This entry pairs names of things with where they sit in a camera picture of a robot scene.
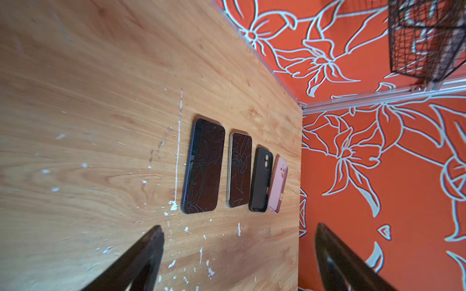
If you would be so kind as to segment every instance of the silver smartphone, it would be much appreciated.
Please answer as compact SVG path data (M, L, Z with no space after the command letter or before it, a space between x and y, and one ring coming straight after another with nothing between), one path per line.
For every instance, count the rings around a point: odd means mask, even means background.
M230 134L226 204L233 208L249 203L251 193L251 157L253 140L249 135Z

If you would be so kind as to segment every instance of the pink phone case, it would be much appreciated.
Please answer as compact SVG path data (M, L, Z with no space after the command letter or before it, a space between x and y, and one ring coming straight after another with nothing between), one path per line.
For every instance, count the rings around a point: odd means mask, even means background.
M280 211L281 199L287 180L288 165L278 156L275 162L274 172L272 173L272 182L270 183L268 208L277 213Z

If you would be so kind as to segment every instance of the orange wall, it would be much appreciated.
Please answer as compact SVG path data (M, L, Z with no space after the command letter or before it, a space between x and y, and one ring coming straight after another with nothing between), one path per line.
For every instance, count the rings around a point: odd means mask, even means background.
M303 290L324 222L400 291L466 291L466 96L304 117L301 184Z
M390 73L387 0L216 1L302 103L417 82Z

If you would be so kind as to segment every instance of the wooden table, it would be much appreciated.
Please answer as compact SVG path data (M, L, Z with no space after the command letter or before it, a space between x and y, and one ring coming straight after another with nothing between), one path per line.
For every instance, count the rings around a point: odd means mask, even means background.
M156 224L156 290L296 290L302 111L214 4L5 0L0 21L0 290L79 290ZM216 210L170 211L197 114L288 162L278 215L227 208L228 138Z

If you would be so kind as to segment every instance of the black phone case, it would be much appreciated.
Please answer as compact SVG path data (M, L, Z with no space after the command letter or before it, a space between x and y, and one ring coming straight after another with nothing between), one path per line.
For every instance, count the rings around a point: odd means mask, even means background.
M196 119L192 128L181 209L186 214L212 211L217 207L225 129Z
M265 167L266 156L269 155L268 166ZM249 210L253 212L265 212L268 204L268 188L272 176L274 155L265 148L258 147L254 158L253 179L251 183L251 198Z
M248 135L235 132L231 147L228 206L233 208L249 203L253 140Z

